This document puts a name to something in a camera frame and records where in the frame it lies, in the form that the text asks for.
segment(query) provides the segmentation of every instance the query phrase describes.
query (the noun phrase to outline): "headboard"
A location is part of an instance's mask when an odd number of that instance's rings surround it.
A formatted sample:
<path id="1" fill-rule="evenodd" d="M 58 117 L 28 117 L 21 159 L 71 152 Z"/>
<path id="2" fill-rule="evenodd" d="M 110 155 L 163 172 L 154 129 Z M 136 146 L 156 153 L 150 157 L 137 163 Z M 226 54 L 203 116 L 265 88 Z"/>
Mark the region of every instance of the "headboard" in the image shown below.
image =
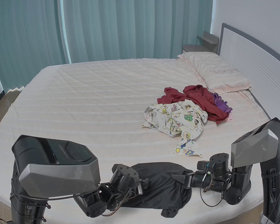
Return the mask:
<path id="1" fill-rule="evenodd" d="M 223 23 L 218 55 L 250 80 L 251 93 L 268 117 L 280 119 L 280 54 Z"/>

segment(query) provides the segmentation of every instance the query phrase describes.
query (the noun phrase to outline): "bed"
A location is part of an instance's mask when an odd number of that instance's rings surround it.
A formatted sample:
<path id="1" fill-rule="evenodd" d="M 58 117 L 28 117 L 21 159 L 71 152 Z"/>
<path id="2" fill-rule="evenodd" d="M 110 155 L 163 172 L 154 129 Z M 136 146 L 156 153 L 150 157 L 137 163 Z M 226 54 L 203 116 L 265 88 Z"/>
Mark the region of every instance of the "bed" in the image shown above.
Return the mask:
<path id="1" fill-rule="evenodd" d="M 248 59 L 241 60 L 237 56 L 240 54 L 237 49 L 240 47 L 257 59 L 254 53 L 258 51 L 254 46 L 250 48 L 249 42 L 243 33 L 240 35 L 235 28 L 223 25 L 220 55 L 244 75 L 248 73 L 246 69 L 254 68 Z M 277 58 L 273 61 L 280 66 Z M 273 111 L 261 93 L 259 86 L 266 83 L 259 84 L 261 80 L 256 80 L 249 73 L 247 77 L 252 83 L 253 95 L 249 90 L 221 95 L 233 108 L 231 122 L 216 125 L 208 121 L 203 133 L 195 140 L 200 145 L 203 160 L 218 152 L 230 153 L 230 144 L 268 121 L 267 115 L 280 117 L 279 111 Z M 200 157 L 178 156 L 173 152 L 180 137 L 170 138 L 156 130 L 141 128 L 144 110 L 156 103 L 156 99 L 164 94 L 165 87 L 182 91 L 190 84 L 205 85 L 197 78 L 193 68 L 181 59 L 109 60 L 50 66 L 41 70 L 23 89 L 0 123 L 0 201 L 10 206 L 14 162 L 11 146 L 21 134 L 86 145 L 99 160 L 102 182 L 109 181 L 115 163 L 132 166 L 140 162 L 175 162 L 195 170 Z M 112 217 L 91 219 L 73 199 L 50 201 L 52 208 L 46 210 L 45 218 L 51 224 L 214 224 L 236 217 L 263 201 L 259 164 L 253 166 L 251 182 L 250 192 L 235 206 L 221 202 L 215 208 L 207 207 L 200 199 L 199 190 L 194 189 L 188 204 L 172 219 L 163 218 L 161 210 L 138 208 L 120 208 Z M 220 200 L 220 194 L 214 192 L 208 192 L 203 197 L 211 205 Z"/>

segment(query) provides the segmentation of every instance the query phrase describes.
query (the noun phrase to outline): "tiled floor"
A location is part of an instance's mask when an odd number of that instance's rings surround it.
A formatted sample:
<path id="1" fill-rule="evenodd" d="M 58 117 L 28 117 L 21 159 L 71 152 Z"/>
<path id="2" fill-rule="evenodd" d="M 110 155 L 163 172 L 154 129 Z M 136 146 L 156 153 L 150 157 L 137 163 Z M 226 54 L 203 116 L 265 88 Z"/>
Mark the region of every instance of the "tiled floor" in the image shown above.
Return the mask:
<path id="1" fill-rule="evenodd" d="M 8 111 L 11 104 L 18 97 L 20 91 L 12 91 L 8 92 L 1 100 L 0 100 L 0 121 Z M 242 214 L 234 219 L 220 222 L 218 224 L 250 224 L 250 223 L 259 223 L 259 215 L 262 211 L 263 205 L 259 205 L 258 207 L 250 210 L 249 212 Z M 11 211 L 10 207 L 0 203 L 0 218 L 3 218 L 6 221 L 11 220 Z"/>

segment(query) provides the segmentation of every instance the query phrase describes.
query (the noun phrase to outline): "purple ruffle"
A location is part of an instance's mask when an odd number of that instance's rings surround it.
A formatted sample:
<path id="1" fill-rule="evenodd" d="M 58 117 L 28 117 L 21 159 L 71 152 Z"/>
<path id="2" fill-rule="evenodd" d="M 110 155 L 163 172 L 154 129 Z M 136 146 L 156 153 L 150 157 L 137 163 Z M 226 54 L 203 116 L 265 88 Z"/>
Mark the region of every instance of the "purple ruffle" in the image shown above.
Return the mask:
<path id="1" fill-rule="evenodd" d="M 227 101 L 222 100 L 221 96 L 219 96 L 217 93 L 212 93 L 215 101 L 215 105 L 218 106 L 220 110 L 223 110 L 226 113 L 230 113 L 232 111 L 232 108 L 228 107 Z"/>

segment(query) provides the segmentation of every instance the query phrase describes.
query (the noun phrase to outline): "nightstand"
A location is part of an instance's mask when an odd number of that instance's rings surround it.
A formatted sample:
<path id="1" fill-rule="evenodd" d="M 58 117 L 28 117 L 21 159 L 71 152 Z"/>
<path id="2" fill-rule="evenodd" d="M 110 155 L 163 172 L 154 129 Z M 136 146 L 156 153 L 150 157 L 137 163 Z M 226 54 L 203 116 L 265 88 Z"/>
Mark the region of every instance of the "nightstand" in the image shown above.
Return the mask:
<path id="1" fill-rule="evenodd" d="M 189 51 L 209 51 L 217 53 L 218 45 L 219 45 L 219 38 L 213 34 L 210 34 L 207 31 L 203 32 L 203 36 L 197 36 L 199 39 L 202 40 L 202 45 L 183 45 L 182 52 L 189 52 Z"/>

